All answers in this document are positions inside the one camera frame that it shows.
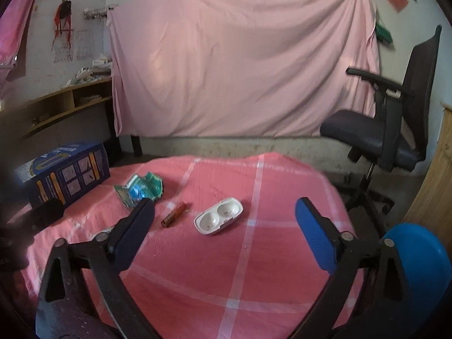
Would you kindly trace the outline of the orange battery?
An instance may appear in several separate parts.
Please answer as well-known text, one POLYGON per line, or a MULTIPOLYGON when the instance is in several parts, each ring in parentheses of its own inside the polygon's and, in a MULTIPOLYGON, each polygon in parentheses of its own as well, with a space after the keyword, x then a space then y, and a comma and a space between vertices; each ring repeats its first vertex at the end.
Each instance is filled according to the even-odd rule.
POLYGON ((182 216, 182 214, 187 209, 187 204, 181 202, 175 206, 175 208, 161 221, 161 225, 164 228, 171 227, 174 222, 182 216))

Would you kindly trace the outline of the wooden cabinet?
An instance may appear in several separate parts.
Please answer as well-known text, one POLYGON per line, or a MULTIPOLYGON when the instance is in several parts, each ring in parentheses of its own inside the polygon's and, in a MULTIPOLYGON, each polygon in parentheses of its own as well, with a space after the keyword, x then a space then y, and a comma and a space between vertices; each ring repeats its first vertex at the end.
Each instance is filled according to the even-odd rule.
POLYGON ((442 103, 442 107, 443 120, 434 157, 402 222, 422 225, 448 244, 451 239, 451 105, 442 103))

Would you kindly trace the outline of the blue plastic bucket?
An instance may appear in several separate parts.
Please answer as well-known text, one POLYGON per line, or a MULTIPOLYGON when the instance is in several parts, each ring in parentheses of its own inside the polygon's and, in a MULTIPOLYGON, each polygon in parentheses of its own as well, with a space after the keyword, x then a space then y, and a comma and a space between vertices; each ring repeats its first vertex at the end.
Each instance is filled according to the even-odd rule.
POLYGON ((417 327, 440 303, 451 283, 451 261, 444 245, 427 228, 400 223, 384 236, 395 243, 408 283, 409 325, 417 327))

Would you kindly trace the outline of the red hanging ornament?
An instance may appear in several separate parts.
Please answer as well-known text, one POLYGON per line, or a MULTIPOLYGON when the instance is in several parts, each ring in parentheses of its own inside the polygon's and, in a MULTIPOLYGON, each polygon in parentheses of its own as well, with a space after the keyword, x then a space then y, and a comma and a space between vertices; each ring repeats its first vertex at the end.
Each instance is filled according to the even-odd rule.
POLYGON ((55 35, 53 42, 58 37, 66 37, 68 47, 71 49, 72 43, 72 2, 70 0, 63 0, 57 7, 54 17, 55 35))

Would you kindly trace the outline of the pink hanging sheet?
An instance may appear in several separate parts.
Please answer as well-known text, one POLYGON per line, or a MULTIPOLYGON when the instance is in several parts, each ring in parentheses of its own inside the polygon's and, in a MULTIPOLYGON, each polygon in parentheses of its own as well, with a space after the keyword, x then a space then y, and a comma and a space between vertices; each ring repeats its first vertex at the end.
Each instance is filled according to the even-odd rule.
POLYGON ((317 136, 375 113, 373 0, 131 0, 109 14, 119 135, 317 136))

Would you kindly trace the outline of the pink curtain at left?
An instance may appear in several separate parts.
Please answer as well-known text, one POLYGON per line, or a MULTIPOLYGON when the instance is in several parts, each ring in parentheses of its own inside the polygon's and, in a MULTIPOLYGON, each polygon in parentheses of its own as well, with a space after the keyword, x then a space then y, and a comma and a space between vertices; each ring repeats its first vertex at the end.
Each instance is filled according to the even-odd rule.
POLYGON ((17 66, 17 55, 34 0, 11 0, 1 15, 1 83, 17 66))

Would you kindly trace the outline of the black office chair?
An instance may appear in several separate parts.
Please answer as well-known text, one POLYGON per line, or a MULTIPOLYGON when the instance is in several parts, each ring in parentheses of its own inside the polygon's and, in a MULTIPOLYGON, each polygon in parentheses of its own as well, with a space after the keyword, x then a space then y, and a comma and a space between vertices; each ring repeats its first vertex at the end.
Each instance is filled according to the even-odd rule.
POLYGON ((373 117, 343 109, 329 116, 320 127, 321 136, 350 146, 348 157, 352 162, 365 158, 370 163, 356 188, 341 184, 336 187, 339 193, 349 196, 347 210, 363 207, 367 214, 377 217, 375 205, 381 204, 381 213, 387 215, 395 203, 370 189, 373 169, 413 171, 426 159, 428 115, 441 32, 441 26, 437 26, 431 38, 414 46, 402 83, 358 68, 346 69, 347 75, 369 83, 375 91, 373 117))

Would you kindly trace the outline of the blue cardboard box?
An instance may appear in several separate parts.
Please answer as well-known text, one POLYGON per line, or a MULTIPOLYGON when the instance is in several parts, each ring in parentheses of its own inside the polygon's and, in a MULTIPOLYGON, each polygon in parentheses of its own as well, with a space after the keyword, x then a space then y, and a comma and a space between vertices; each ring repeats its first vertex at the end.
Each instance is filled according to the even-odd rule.
POLYGON ((103 144, 75 143, 61 146, 19 166, 32 207, 58 199, 69 207, 110 177, 103 144))

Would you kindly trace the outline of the pink checked tablecloth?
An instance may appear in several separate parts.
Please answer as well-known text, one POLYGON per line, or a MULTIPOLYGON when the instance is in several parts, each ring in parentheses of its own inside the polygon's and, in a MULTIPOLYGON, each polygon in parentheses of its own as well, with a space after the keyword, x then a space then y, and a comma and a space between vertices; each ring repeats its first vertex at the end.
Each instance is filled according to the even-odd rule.
POLYGON ((36 236, 22 273, 30 299, 37 297, 54 241, 88 241, 113 226, 127 215, 113 186, 148 172, 162 178, 164 194, 121 277, 156 330, 165 338, 286 338, 328 278, 295 219, 297 200, 309 198, 338 230, 352 231, 352 224, 324 174, 277 153, 161 158, 113 168, 36 236), (241 201, 242 215, 219 233, 198 233, 194 219, 228 197, 241 201), (181 202, 187 209, 164 228, 161 221, 181 202))

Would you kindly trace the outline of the white plastic lens case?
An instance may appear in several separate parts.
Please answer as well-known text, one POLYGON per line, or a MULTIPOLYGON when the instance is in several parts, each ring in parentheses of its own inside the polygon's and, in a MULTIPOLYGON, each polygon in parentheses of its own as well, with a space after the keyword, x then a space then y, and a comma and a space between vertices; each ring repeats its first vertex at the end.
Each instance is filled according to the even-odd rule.
POLYGON ((238 219, 244 211, 241 201, 228 197, 198 215, 193 223, 201 235, 221 232, 238 219))

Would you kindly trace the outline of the green hanging bag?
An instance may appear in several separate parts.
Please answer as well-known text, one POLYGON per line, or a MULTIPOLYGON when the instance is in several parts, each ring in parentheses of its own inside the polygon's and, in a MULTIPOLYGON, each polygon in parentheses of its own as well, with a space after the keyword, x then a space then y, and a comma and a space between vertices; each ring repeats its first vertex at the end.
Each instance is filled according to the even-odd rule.
POLYGON ((383 25, 377 23, 375 25, 375 34, 377 40, 387 46, 391 46, 393 44, 393 38, 391 32, 383 25))

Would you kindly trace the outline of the wooden shelf desk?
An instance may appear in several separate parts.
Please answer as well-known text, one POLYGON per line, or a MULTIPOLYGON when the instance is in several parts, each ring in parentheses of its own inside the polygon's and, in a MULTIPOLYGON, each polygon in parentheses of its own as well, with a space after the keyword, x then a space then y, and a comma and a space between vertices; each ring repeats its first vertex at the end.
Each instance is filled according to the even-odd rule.
POLYGON ((33 99, 21 108, 26 119, 23 138, 29 138, 50 126, 112 99, 112 81, 106 78, 33 99))

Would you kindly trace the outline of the green snack wrapper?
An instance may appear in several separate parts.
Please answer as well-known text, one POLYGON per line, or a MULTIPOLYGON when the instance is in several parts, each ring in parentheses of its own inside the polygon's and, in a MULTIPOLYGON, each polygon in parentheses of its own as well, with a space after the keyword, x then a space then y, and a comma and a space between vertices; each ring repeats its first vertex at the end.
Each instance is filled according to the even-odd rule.
POLYGON ((114 185, 113 189, 128 208, 134 208, 143 198, 157 201, 164 192, 162 178, 151 172, 143 177, 135 174, 126 185, 114 185))

